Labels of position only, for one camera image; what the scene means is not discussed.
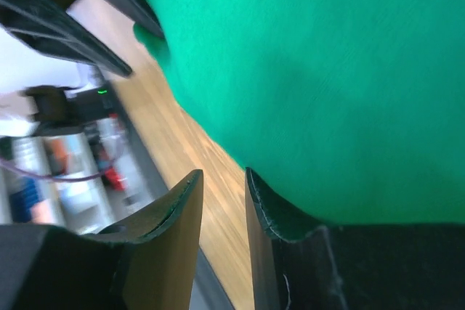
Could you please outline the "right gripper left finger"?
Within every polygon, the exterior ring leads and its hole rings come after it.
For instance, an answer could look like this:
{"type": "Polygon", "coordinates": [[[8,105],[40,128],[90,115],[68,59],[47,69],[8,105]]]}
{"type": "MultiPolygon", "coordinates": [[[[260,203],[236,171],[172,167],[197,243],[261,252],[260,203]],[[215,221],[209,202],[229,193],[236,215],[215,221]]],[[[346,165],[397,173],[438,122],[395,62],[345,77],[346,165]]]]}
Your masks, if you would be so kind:
{"type": "Polygon", "coordinates": [[[203,211],[203,172],[97,234],[1,227],[3,309],[187,309],[203,211]]]}

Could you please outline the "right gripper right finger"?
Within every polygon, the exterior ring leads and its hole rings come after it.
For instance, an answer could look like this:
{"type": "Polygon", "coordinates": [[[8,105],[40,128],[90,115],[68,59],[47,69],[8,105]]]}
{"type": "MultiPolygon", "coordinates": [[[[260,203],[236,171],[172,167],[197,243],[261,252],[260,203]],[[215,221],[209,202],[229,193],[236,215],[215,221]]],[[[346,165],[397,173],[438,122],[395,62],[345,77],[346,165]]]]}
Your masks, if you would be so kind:
{"type": "Polygon", "coordinates": [[[257,309],[462,309],[461,224],[334,225],[245,174],[257,309]]]}

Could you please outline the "green t shirt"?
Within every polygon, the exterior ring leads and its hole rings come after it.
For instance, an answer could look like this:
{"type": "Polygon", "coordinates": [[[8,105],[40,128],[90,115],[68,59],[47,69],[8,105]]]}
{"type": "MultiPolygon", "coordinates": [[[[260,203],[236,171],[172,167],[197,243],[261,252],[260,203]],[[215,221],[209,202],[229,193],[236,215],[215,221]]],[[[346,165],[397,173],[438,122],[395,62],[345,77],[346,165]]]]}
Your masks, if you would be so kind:
{"type": "Polygon", "coordinates": [[[137,39],[240,166],[322,220],[464,221],[464,0],[147,0],[137,39]]]}

